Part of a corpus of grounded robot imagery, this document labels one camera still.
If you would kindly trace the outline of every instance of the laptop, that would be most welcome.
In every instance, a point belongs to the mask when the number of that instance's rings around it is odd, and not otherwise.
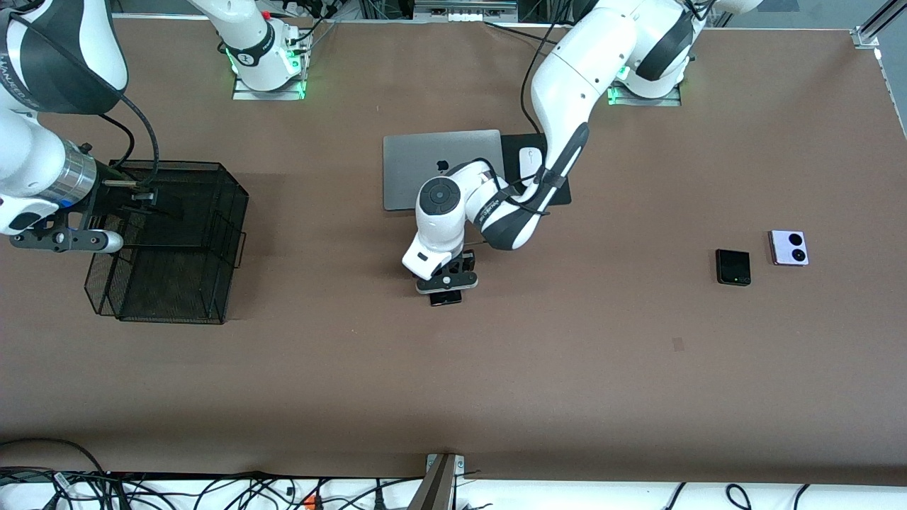
[[[497,130],[429,132],[385,137],[385,210],[415,209],[426,181],[476,158],[504,175],[501,133]]]

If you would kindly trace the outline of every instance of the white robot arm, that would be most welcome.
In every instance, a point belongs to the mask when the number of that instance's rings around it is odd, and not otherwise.
[[[714,5],[740,13],[760,1]],[[670,92],[705,25],[698,18],[675,0],[599,0],[555,44],[532,79],[532,106],[548,144],[532,182],[518,194],[485,161],[454,167],[426,182],[415,207],[418,232],[404,265],[423,280],[432,278],[463,250],[466,220],[495,249],[525,244],[589,139],[587,122],[595,103],[619,74],[637,95]]]
[[[191,2],[218,28],[250,88],[271,90],[299,72],[288,57],[296,27],[266,21],[254,0]],[[0,233],[10,236],[84,200],[103,167],[38,124],[36,114],[102,114],[120,101],[15,16],[49,34],[116,91],[128,83],[106,0],[45,0],[27,13],[0,11]],[[119,249],[122,240],[110,234],[109,250]]]
[[[214,24],[237,74],[250,89],[270,91],[300,73],[293,65],[299,29],[265,19],[255,0],[189,0]]]

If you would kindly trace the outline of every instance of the black phone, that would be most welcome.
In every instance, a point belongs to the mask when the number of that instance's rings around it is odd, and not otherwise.
[[[745,287],[752,281],[749,274],[749,253],[745,251],[715,250],[718,283]]]

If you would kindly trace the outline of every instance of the silver metal cylinder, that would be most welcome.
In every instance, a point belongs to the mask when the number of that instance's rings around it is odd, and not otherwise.
[[[83,154],[74,143],[64,140],[63,149],[66,151],[66,160],[60,175],[36,198],[56,202],[66,208],[92,192],[92,186],[98,177],[98,169],[94,158]]]

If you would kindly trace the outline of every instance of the black mesh basket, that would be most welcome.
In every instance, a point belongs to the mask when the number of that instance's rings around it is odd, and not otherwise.
[[[136,179],[151,162],[122,165]],[[113,230],[123,248],[96,254],[85,279],[95,313],[136,322],[223,324],[233,270],[242,259],[249,194],[219,163],[160,162],[152,187],[181,200],[181,220],[118,212],[93,228]]]

